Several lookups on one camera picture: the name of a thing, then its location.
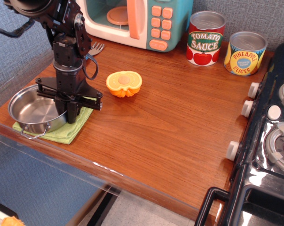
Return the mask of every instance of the green towel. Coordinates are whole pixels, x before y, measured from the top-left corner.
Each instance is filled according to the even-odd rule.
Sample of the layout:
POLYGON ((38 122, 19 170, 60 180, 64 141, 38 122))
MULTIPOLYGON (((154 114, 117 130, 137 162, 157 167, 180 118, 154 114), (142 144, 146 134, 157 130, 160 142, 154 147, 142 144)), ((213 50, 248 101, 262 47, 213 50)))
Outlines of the green towel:
MULTIPOLYGON (((75 123, 72 124, 66 123, 61 128, 46 133, 45 135, 41 136, 41 138, 69 145, 72 142, 72 140, 76 137, 80 129, 83 127, 87 119, 90 117, 92 111, 93 109, 82 107, 80 110, 80 114, 76 117, 75 123)), ((22 130, 18 122, 15 122, 12 128, 19 132, 21 132, 22 130)))

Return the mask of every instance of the stovetop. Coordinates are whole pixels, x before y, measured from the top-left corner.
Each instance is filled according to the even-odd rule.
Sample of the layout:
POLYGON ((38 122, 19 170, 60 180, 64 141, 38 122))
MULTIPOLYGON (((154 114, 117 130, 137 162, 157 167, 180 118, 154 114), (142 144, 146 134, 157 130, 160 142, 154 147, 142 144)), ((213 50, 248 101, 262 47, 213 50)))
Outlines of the stovetop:
POLYGON ((208 190, 197 226, 204 225, 215 199, 225 203, 218 225, 284 226, 284 43, 248 96, 243 139, 232 141, 227 152, 234 161, 230 191, 208 190))

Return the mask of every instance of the toy microwave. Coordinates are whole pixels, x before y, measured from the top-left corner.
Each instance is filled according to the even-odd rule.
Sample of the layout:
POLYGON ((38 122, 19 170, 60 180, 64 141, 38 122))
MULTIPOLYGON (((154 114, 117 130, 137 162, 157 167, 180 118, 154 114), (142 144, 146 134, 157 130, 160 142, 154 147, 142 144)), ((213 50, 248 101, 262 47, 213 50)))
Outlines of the toy microwave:
POLYGON ((175 48, 189 26, 193 0, 76 0, 89 34, 159 52, 175 48))

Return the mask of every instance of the stove knob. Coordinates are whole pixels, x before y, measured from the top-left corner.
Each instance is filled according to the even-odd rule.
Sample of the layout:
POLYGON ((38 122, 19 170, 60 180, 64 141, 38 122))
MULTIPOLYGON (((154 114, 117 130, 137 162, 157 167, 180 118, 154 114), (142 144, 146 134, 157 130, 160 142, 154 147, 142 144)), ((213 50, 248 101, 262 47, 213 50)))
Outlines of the stove knob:
POLYGON ((278 118, 280 118, 281 116, 281 109, 279 106, 277 105, 272 105, 269 109, 268 109, 268 118, 272 121, 277 120, 278 118))
POLYGON ((239 143, 236 141, 231 141, 227 150, 227 155, 226 155, 227 159, 234 161, 238 148, 239 148, 239 143))
POLYGON ((258 88, 259 88, 260 83, 257 82, 252 82, 250 89, 249 89, 249 93, 248 93, 248 97, 255 99, 258 88))
POLYGON ((248 118, 250 116, 253 103, 254 102, 252 100, 246 100, 245 101, 244 106, 242 107, 242 110, 241 110, 241 114, 244 117, 248 118))

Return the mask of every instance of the oven door handle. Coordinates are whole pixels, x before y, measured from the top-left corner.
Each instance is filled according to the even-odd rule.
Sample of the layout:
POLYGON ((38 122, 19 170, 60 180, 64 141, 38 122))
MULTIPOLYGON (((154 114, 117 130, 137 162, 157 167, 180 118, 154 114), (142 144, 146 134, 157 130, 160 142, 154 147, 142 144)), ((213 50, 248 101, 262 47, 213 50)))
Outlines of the oven door handle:
POLYGON ((139 5, 138 2, 140 0, 127 0, 127 17, 128 17, 128 28, 129 28, 129 36, 133 39, 139 39, 139 21, 141 20, 138 17, 138 12, 142 8, 138 9, 139 5))
POLYGON ((228 203, 230 193, 217 187, 208 189, 194 226, 204 226, 214 200, 228 203))

